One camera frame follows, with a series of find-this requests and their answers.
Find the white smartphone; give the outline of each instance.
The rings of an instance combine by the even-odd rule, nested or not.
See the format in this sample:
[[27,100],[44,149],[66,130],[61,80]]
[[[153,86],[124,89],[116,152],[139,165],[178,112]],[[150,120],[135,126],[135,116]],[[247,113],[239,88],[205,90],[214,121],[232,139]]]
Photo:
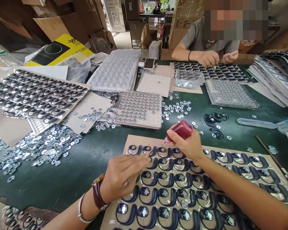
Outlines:
[[144,63],[144,69],[153,70],[155,67],[155,59],[147,58]]

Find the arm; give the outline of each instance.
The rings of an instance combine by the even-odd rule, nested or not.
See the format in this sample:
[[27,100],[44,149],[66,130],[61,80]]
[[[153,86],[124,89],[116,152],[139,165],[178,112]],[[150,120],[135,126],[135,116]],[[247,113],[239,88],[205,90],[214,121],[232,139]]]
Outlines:
[[219,55],[213,50],[190,51],[180,42],[172,53],[172,58],[178,61],[197,61],[203,66],[214,66],[219,62]]
[[224,48],[224,56],[222,57],[221,64],[233,63],[238,58],[238,49],[240,45],[240,40],[230,41],[228,45]]
[[[138,172],[149,164],[149,157],[145,155],[122,155],[109,161],[104,180],[100,186],[100,194],[105,203],[111,203],[124,195],[133,192]],[[88,224],[78,218],[77,200],[65,211],[50,221],[43,230],[84,230]],[[94,202],[92,188],[88,190],[81,203],[82,219],[94,219],[99,209]]]
[[194,129],[186,140],[172,130],[167,133],[260,229],[288,230],[288,207],[252,182],[206,157],[197,130]]

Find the red glue bottle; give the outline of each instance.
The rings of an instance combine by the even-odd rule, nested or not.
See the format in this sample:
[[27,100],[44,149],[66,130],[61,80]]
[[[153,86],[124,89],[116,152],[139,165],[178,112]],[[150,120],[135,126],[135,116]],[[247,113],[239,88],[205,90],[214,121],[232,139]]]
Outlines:
[[[183,120],[179,122],[177,125],[175,125],[173,128],[171,128],[171,130],[176,132],[183,139],[187,139],[189,136],[191,136],[193,128],[188,122]],[[169,137],[169,135],[167,135],[166,138],[164,139],[164,142],[170,143],[173,142],[173,140]]]

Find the brown leather watch strap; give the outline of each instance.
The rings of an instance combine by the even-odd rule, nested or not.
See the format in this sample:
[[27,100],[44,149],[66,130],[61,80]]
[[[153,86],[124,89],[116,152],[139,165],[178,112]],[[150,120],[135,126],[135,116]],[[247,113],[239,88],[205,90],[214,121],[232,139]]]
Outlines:
[[99,177],[96,181],[93,182],[93,195],[94,195],[94,202],[97,208],[100,210],[106,203],[103,201],[101,194],[100,194],[100,184],[104,178],[104,175]]

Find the black bracelet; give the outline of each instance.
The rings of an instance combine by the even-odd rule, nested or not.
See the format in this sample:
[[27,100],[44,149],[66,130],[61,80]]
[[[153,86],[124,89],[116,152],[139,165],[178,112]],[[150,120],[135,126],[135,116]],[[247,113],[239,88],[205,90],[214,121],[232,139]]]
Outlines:
[[191,54],[191,52],[192,52],[192,51],[190,51],[189,56],[188,56],[189,61],[191,61],[191,60],[190,60],[190,54]]

